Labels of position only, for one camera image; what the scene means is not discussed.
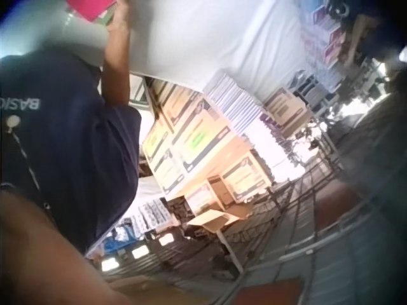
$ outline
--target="white canopy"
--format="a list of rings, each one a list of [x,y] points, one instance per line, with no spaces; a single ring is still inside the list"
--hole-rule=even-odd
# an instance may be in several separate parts
[[[218,69],[260,100],[305,66],[298,11],[286,0],[138,0],[131,70],[202,91]],[[107,30],[66,10],[65,1],[31,0],[1,26],[0,56],[47,40],[100,65]]]

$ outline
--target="boxed product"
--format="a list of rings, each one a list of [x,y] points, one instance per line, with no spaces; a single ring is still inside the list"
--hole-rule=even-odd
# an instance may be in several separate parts
[[[229,143],[235,133],[229,122],[204,98],[185,117],[174,132],[172,147],[187,173],[203,170],[221,149]]]
[[[209,208],[225,211],[235,203],[225,184],[219,176],[207,179],[200,186],[185,194],[186,202],[195,215]]]
[[[315,25],[323,20],[326,16],[326,8],[324,5],[318,7],[316,10],[313,11],[301,11],[302,20],[306,24]]]
[[[151,127],[147,137],[142,143],[142,150],[150,166],[153,169],[161,160],[165,151],[169,148],[172,140],[172,132],[163,116],[157,119]]]
[[[315,26],[315,35],[324,45],[330,45],[343,35],[341,23],[326,16],[323,21]]]
[[[186,180],[186,174],[172,153],[171,148],[167,148],[160,157],[156,165],[151,168],[151,171],[165,197],[167,199],[175,198],[177,196],[171,196],[171,194],[174,194],[177,189],[182,187]]]
[[[177,85],[169,91],[162,102],[162,112],[173,130],[194,110],[199,98],[202,98],[201,93]]]
[[[188,224],[202,226],[212,233],[239,219],[245,219],[251,210],[248,205],[235,204],[219,176],[207,179],[185,197],[197,215]]]
[[[270,175],[252,152],[232,164],[221,178],[236,202],[243,202],[272,184]]]
[[[281,133],[285,138],[289,138],[299,132],[312,119],[312,112],[305,106],[299,109],[293,118],[281,128]]]
[[[283,87],[279,88],[264,104],[265,111],[279,126],[287,124],[298,109],[304,106],[302,100]]]

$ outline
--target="skin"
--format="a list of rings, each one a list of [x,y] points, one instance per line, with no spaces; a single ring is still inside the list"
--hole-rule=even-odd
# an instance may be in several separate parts
[[[362,38],[366,28],[374,28],[379,21],[366,15],[358,15],[352,30],[352,37],[348,51],[347,59],[344,63],[345,67],[350,67],[354,63],[357,46]]]
[[[102,73],[102,96],[109,107],[129,100],[128,12],[127,0],[119,0],[109,26]],[[42,209],[6,191],[0,194],[0,243],[0,291],[11,295],[12,304],[132,304],[109,288]]]
[[[109,37],[102,72],[102,96],[110,106],[127,105],[130,97],[130,6],[127,0],[118,0],[117,3],[113,21],[107,28]]]

